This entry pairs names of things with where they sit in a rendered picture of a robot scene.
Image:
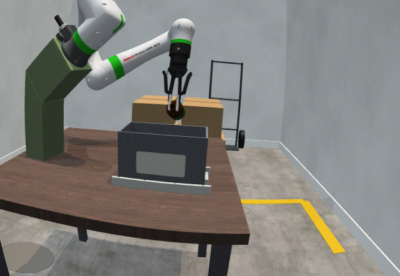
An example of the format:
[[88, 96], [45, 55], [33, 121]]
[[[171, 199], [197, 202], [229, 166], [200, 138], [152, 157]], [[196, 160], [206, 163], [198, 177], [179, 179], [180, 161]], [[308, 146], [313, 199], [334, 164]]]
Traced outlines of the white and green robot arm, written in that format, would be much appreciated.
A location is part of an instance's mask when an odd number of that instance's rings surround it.
[[141, 64], [169, 52], [169, 57], [190, 58], [195, 26], [188, 19], [178, 19], [168, 32], [104, 61], [98, 50], [126, 24], [124, 14], [114, 0], [77, 0], [78, 28], [64, 24], [59, 15], [57, 39], [69, 62], [76, 67], [87, 63], [92, 71], [85, 77], [87, 85], [101, 90]]

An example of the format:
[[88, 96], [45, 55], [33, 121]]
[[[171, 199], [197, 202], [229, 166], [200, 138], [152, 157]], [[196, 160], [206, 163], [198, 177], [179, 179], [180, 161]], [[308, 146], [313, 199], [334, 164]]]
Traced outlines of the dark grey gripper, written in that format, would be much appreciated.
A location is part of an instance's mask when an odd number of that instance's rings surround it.
[[[181, 96], [186, 94], [186, 90], [188, 88], [189, 80], [191, 76], [193, 75], [192, 72], [189, 72], [187, 69], [187, 63], [188, 59], [184, 56], [172, 56], [170, 60], [170, 65], [168, 67], [168, 70], [162, 71], [164, 75], [164, 91], [166, 94], [168, 94], [168, 110], [171, 111], [170, 109], [170, 104], [172, 101], [172, 93], [173, 93], [173, 87], [174, 87], [174, 81], [175, 78], [178, 78], [178, 95], [177, 95], [177, 101], [176, 101], [176, 111], [179, 110], [179, 103], [181, 102]], [[169, 86], [168, 90], [168, 73], [171, 75], [171, 83]], [[184, 83], [183, 90], [181, 92], [181, 82], [182, 82], [182, 77], [187, 73], [186, 81]]]

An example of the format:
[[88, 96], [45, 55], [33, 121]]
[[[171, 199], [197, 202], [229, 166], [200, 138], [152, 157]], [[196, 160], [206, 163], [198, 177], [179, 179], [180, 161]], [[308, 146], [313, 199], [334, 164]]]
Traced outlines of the orange bottle with green base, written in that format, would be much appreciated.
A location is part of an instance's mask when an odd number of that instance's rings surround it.
[[166, 107], [167, 114], [174, 120], [180, 120], [185, 115], [185, 109], [181, 103], [179, 103], [179, 110], [176, 111], [176, 101], [172, 101], [170, 104], [171, 111], [168, 110], [168, 105]]

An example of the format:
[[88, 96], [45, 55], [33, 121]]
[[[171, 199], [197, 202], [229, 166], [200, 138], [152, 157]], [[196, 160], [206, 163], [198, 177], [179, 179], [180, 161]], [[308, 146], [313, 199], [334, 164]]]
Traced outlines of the dark grey open-top crate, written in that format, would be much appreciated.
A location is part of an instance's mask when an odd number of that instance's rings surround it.
[[117, 132], [118, 177], [204, 185], [208, 127], [129, 122]]

